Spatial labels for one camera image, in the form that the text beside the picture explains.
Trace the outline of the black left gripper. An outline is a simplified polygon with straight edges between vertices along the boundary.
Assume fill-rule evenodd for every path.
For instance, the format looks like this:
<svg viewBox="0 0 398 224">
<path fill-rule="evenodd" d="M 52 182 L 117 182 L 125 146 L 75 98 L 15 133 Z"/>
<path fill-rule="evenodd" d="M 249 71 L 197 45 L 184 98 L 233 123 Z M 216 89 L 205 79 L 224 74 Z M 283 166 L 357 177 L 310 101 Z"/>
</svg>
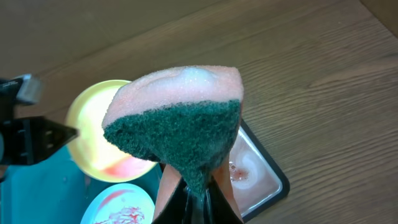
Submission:
<svg viewBox="0 0 398 224">
<path fill-rule="evenodd" d="M 38 164 L 78 137 L 78 130 L 43 116 L 16 118 L 17 105 L 34 105 L 42 83 L 27 73 L 1 79 L 1 181 L 11 165 Z"/>
</svg>

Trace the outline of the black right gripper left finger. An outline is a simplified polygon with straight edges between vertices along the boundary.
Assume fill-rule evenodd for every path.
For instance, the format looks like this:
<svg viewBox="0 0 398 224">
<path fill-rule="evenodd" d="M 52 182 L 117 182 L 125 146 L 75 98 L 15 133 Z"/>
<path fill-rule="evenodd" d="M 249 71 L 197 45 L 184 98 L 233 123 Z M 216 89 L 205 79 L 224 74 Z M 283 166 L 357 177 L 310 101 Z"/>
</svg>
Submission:
<svg viewBox="0 0 398 224">
<path fill-rule="evenodd" d="M 180 179 L 176 189 L 167 201 L 160 214 L 152 224 L 189 224 L 190 223 L 190 190 L 186 182 Z"/>
</svg>

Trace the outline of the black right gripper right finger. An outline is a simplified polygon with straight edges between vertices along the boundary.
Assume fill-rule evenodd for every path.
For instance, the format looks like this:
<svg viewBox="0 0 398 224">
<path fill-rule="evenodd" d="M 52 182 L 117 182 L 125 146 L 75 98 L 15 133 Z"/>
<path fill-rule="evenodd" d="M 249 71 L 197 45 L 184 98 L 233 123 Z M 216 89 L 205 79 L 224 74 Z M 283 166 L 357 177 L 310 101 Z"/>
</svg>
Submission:
<svg viewBox="0 0 398 224">
<path fill-rule="evenodd" d="M 243 224 L 224 197 L 214 177 L 205 192 L 205 224 Z"/>
</svg>

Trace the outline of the pink green scrub sponge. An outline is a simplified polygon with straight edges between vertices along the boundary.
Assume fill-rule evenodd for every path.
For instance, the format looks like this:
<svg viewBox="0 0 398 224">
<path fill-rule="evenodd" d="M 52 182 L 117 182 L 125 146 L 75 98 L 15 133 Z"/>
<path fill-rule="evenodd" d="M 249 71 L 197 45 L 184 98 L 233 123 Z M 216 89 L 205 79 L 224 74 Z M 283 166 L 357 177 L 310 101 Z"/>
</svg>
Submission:
<svg viewBox="0 0 398 224">
<path fill-rule="evenodd" d="M 234 213 L 229 154 L 237 138 L 244 87 L 237 68 L 174 67 L 122 86 L 103 118 L 107 142 L 138 159 L 165 166 L 154 219 L 183 179 L 190 223 L 205 223 L 205 192 L 214 177 Z"/>
</svg>

